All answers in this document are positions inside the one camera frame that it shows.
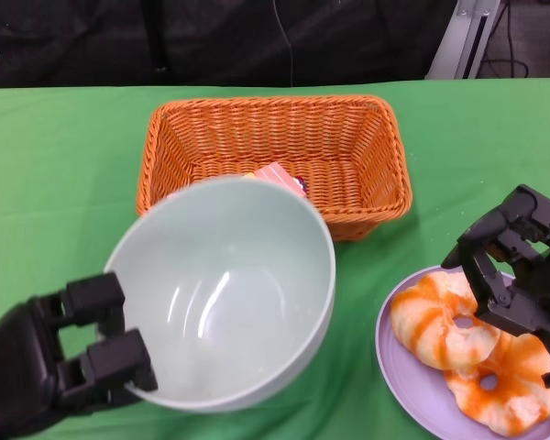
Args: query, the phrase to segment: ceramic bowl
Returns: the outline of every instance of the ceramic bowl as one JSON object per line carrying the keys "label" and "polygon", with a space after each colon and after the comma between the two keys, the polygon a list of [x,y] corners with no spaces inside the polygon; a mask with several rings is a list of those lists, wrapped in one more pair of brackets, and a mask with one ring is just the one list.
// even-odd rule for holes
{"label": "ceramic bowl", "polygon": [[336,263],[314,207],[256,179],[203,181],[156,204],[108,260],[174,409],[261,402],[309,363],[328,327]]}

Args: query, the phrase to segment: donut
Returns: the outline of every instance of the donut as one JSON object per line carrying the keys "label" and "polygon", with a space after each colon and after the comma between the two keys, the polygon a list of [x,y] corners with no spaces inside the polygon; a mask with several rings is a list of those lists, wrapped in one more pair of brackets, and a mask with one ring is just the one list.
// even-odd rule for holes
{"label": "donut", "polygon": [[[474,317],[477,306],[464,273],[439,270],[395,295],[391,326],[397,339],[424,364],[461,369],[485,360],[501,333]],[[473,325],[459,328],[454,320],[460,316],[470,318]]]}
{"label": "donut", "polygon": [[[548,372],[550,355],[537,337],[502,332],[484,362],[444,375],[465,415],[497,434],[514,436],[550,417],[550,389],[542,380]],[[487,390],[480,382],[490,375],[497,385]]]}

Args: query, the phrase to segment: green table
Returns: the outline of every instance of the green table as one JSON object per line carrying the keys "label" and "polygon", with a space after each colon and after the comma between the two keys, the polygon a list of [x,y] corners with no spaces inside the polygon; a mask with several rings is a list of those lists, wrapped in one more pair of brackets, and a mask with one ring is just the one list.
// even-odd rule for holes
{"label": "green table", "polygon": [[[31,294],[102,269],[136,219],[137,176],[155,107],[185,97],[268,94],[385,98],[400,122],[412,176],[414,205],[403,219],[336,247],[335,309],[315,360],[287,390],[247,411],[198,416],[140,403],[69,419],[40,438],[432,438],[383,381],[371,343],[377,314],[397,282],[438,264],[515,185],[550,197],[550,80],[0,90],[0,315]],[[63,337],[73,355],[93,333]]]}

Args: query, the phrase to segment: black backdrop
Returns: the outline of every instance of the black backdrop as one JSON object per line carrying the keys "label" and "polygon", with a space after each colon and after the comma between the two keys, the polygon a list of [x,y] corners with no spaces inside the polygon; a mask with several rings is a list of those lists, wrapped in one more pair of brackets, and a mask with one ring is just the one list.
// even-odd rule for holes
{"label": "black backdrop", "polygon": [[[457,2],[276,1],[296,86],[422,79]],[[272,0],[148,2],[162,5],[163,78],[138,0],[0,0],[0,87],[290,85]]]}

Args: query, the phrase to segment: orange wicker basket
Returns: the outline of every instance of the orange wicker basket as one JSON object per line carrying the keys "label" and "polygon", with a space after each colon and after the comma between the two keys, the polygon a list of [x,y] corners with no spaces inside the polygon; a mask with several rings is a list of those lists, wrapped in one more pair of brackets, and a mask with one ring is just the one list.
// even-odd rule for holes
{"label": "orange wicker basket", "polygon": [[192,182],[277,161],[308,185],[333,240],[405,214],[412,187],[397,120],[375,96],[197,99],[151,117],[137,212]]}

